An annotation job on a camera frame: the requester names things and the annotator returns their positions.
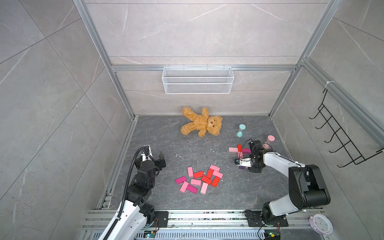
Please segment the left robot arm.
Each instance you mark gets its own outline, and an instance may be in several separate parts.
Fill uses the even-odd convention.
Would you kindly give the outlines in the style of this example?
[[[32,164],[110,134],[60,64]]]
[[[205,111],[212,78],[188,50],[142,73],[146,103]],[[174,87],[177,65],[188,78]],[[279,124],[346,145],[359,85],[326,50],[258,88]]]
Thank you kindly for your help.
[[[134,154],[124,187],[122,201],[103,231],[100,240],[134,240],[146,226],[156,221],[154,206],[146,201],[155,187],[156,177],[166,167],[163,154],[155,160],[149,145]]]

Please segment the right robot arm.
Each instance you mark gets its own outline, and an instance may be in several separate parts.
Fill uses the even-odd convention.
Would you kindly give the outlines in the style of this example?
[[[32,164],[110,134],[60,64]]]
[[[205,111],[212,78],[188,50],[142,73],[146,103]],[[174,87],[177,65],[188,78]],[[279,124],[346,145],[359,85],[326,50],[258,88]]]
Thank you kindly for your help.
[[[245,167],[251,173],[261,173],[263,168],[270,167],[289,180],[287,195],[263,205],[260,219],[264,224],[272,226],[285,215],[330,204],[331,196],[318,166],[291,160],[271,146],[265,149],[259,140],[249,139],[247,143],[251,153],[246,157],[241,148],[235,165]]]

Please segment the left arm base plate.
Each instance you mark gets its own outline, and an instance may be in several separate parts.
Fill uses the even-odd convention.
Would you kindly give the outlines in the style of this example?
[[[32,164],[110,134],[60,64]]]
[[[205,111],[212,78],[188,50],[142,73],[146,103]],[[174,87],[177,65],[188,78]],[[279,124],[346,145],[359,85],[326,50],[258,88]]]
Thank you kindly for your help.
[[[155,211],[147,217],[147,227],[149,228],[166,228],[169,221],[168,211]]]

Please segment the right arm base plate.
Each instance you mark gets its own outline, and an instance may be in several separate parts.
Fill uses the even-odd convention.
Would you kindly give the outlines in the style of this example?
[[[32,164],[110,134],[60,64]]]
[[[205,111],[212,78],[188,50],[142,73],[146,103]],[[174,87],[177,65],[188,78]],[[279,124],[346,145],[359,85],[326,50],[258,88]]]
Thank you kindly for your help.
[[[288,221],[285,215],[267,217],[263,211],[245,210],[244,215],[249,227],[288,227]]]

